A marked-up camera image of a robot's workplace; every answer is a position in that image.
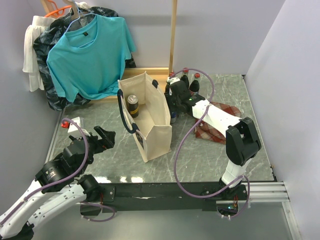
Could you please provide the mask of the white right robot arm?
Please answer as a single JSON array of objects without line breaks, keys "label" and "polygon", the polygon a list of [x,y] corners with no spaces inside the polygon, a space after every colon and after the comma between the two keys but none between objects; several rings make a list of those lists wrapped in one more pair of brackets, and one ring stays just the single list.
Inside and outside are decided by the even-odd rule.
[{"label": "white right robot arm", "polygon": [[226,154],[229,158],[219,187],[220,196],[231,199],[236,193],[237,179],[246,172],[252,158],[262,148],[253,120],[233,116],[214,106],[199,94],[191,94],[186,83],[177,77],[168,78],[165,97],[170,110],[202,119],[218,130],[226,139]]}]

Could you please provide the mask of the Coca-Cola glass bottle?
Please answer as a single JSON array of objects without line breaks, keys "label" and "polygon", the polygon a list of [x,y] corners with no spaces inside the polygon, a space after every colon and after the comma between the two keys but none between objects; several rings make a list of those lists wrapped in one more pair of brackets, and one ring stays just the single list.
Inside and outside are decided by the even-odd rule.
[{"label": "Coca-Cola glass bottle", "polygon": [[192,96],[199,93],[199,90],[200,90],[200,83],[199,83],[200,77],[201,77],[201,75],[198,72],[196,72],[193,75],[191,84],[189,86],[189,92],[190,92],[190,94]]},{"label": "Coca-Cola glass bottle", "polygon": [[180,80],[185,83],[187,88],[189,88],[189,69],[187,67],[183,68]]},{"label": "Coca-Cola glass bottle", "polygon": [[169,76],[168,76],[167,81],[166,81],[165,89],[164,89],[164,93],[165,93],[165,94],[168,93],[168,91],[169,91],[169,85],[170,85],[170,83],[168,82],[168,80],[169,80],[169,78],[172,77],[174,74],[175,74],[174,72],[170,72],[170,73],[169,73]]}]

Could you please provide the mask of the red tab drink can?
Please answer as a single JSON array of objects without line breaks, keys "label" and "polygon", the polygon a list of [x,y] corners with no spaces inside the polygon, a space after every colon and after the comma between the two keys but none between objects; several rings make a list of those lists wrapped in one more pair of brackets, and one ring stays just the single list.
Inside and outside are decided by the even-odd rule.
[{"label": "red tab drink can", "polygon": [[172,111],[170,113],[170,123],[174,124],[177,120],[177,112],[176,111]]}]

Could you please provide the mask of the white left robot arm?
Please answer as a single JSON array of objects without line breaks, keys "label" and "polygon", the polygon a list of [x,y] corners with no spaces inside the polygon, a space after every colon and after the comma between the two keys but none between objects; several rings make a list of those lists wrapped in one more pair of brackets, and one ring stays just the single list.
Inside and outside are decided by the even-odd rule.
[{"label": "white left robot arm", "polygon": [[69,207],[100,200],[103,190],[85,174],[94,155],[115,145],[116,133],[95,126],[97,136],[70,136],[71,143],[36,174],[25,193],[0,217],[2,240],[30,240],[35,230]]}]

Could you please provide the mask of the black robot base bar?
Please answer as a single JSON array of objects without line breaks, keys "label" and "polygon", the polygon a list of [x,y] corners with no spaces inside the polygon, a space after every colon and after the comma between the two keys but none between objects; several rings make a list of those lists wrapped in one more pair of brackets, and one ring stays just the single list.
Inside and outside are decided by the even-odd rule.
[{"label": "black robot base bar", "polygon": [[86,202],[102,203],[119,211],[202,210],[217,211],[218,201],[237,203],[248,197],[244,184],[228,188],[213,197],[195,198],[175,182],[101,183]]}]

